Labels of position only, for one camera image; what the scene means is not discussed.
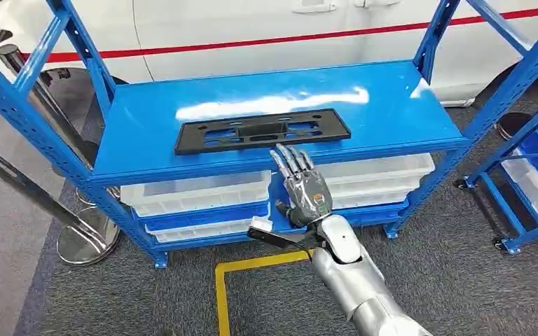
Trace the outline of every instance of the white storage drawer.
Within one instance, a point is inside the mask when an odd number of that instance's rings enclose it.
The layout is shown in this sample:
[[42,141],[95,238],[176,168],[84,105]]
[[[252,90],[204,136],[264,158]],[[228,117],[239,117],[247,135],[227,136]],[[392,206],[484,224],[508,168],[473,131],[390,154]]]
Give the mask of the white storage drawer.
[[220,223],[178,227],[158,231],[150,231],[146,225],[145,231],[150,235],[156,236],[156,239],[159,243],[167,243],[175,241],[177,242],[180,240],[197,239],[219,235],[229,235],[231,233],[246,232],[249,229],[251,221],[252,218],[248,218]]
[[227,207],[269,199],[271,171],[124,185],[120,200],[139,217]]
[[415,187],[382,190],[372,194],[333,197],[333,209],[349,209],[377,204],[399,203],[404,201],[407,194],[418,186],[419,184],[415,185]]
[[317,165],[333,198],[416,189],[434,171],[429,153]]
[[[513,155],[521,155],[521,151],[516,149]],[[525,196],[531,202],[535,212],[538,214],[538,171],[527,159],[506,160],[502,162],[504,170],[511,177],[512,181],[518,184]]]

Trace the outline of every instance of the caster wheel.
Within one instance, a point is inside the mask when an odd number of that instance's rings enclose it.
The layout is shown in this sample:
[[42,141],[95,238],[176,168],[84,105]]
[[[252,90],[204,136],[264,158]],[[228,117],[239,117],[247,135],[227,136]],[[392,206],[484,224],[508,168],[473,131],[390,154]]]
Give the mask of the caster wheel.
[[467,182],[463,178],[459,178],[455,182],[453,182],[453,186],[459,190],[465,190],[467,189]]
[[497,239],[494,239],[494,247],[498,250],[498,251],[503,251],[503,252],[507,252],[508,250],[506,249],[506,246],[504,245],[504,242],[502,242],[502,238],[497,238]]

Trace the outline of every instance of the robotic arm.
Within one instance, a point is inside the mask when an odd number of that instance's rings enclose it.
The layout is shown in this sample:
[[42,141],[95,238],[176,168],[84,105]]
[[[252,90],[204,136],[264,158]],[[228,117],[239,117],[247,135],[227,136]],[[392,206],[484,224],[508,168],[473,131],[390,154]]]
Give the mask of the robotic arm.
[[331,213],[331,193],[308,154],[280,144],[277,149],[287,163],[274,150],[270,153],[284,176],[292,203],[289,207],[278,202],[277,208],[294,226],[306,227],[307,232],[295,239],[253,224],[248,235],[279,247],[300,246],[302,240],[314,237],[320,247],[315,249],[312,265],[361,336],[432,336],[395,302],[348,221]]

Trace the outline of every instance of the car door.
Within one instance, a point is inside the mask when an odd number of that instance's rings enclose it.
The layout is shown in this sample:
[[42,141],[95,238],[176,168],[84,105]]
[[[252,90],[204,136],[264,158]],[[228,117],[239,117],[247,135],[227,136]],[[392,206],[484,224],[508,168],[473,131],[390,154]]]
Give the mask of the car door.
[[[135,23],[156,80],[413,58],[439,0],[140,0]],[[490,0],[531,41],[538,0]],[[520,55],[466,1],[436,56],[432,86],[464,104]]]
[[358,62],[343,0],[139,0],[135,23],[156,80]]

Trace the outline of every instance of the blue storage rack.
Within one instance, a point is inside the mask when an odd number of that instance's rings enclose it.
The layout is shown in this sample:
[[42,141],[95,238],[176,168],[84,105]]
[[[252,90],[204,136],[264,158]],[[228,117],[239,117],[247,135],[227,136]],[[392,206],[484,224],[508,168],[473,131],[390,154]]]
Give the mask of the blue storage rack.
[[[515,148],[518,148],[522,154],[513,155]],[[474,173],[466,176],[464,178],[464,183],[457,184],[458,186],[473,189],[478,181],[484,183],[496,203],[499,205],[500,210],[504,213],[506,219],[508,219],[509,224],[517,232],[516,237],[503,238],[497,242],[498,247],[506,249],[510,254],[519,253],[522,245],[538,239],[537,212],[532,206],[531,201],[527,198],[527,195],[520,189],[518,184],[512,180],[508,172],[500,164],[505,160],[515,159],[527,159],[538,171],[538,112],[525,126],[523,126],[523,128],[520,129],[519,132],[482,163]],[[494,169],[498,169],[504,180],[512,187],[520,199],[520,202],[525,206],[535,221],[532,225],[527,225],[533,227],[531,230],[527,230],[525,225],[521,223],[513,209],[504,199],[504,196],[498,191],[494,181],[490,178],[489,173]]]
[[[174,140],[183,122],[235,114],[333,108],[351,129],[352,138],[302,145],[316,163],[446,152],[436,170],[409,194],[397,216],[372,220],[371,214],[382,214],[378,206],[350,210],[346,215],[359,218],[353,220],[356,223],[385,223],[387,236],[395,238],[407,218],[538,77],[538,42],[528,45],[483,0],[468,0],[523,53],[523,60],[460,132],[428,86],[436,48],[460,2],[441,0],[415,57],[410,60],[116,85],[71,0],[46,1],[55,17],[38,47],[13,85],[0,73],[0,114],[147,252],[156,267],[166,267],[167,251],[172,249],[244,238],[240,235],[158,244],[145,232],[143,223],[106,191],[107,186],[276,170],[267,148],[174,155]],[[93,170],[73,154],[26,101],[62,32],[69,37],[90,74],[106,125]],[[293,230],[283,218],[273,215],[272,219],[276,231]]]

